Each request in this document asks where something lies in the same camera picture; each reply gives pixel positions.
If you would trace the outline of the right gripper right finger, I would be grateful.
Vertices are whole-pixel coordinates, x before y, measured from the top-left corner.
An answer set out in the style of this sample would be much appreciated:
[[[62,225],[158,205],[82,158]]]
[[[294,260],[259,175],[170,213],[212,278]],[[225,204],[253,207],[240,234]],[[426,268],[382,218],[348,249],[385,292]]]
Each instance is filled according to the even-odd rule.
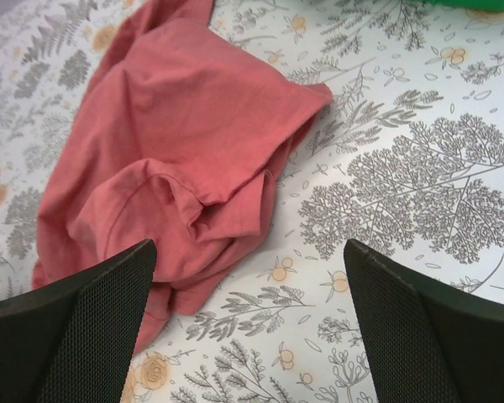
[[[379,402],[504,402],[504,305],[356,239],[344,266]]]

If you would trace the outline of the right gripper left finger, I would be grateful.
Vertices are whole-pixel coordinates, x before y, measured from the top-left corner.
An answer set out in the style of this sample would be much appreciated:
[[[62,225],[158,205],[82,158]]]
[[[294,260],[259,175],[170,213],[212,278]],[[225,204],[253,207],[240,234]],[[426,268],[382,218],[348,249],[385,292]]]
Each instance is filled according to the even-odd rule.
[[[0,301],[0,402],[118,402],[157,259],[146,239]]]

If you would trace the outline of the dusty red t shirt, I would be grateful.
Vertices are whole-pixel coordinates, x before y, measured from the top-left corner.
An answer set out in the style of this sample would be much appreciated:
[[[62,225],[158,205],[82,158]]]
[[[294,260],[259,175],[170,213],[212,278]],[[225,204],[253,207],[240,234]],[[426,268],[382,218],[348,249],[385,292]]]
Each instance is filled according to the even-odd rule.
[[[90,80],[37,215],[41,287],[149,238],[136,350],[265,240],[276,179],[332,99],[213,33],[210,1],[148,1]]]

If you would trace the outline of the floral patterned table mat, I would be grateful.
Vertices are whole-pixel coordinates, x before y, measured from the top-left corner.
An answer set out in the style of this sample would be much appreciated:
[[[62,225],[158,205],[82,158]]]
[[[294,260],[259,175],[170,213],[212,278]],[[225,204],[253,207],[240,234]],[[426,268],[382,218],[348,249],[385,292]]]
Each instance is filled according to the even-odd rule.
[[[34,286],[45,188],[147,2],[25,1],[0,17],[0,299]],[[210,2],[213,33],[332,99],[276,179],[264,242],[137,351],[119,402],[376,402],[348,240],[504,305],[504,12]]]

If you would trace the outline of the green plastic tray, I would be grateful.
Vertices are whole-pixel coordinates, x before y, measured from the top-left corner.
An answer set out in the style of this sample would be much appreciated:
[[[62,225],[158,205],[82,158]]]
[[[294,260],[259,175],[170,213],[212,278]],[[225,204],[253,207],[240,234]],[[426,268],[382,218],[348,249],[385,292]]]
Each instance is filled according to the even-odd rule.
[[[428,0],[428,3],[490,13],[504,12],[504,0]]]

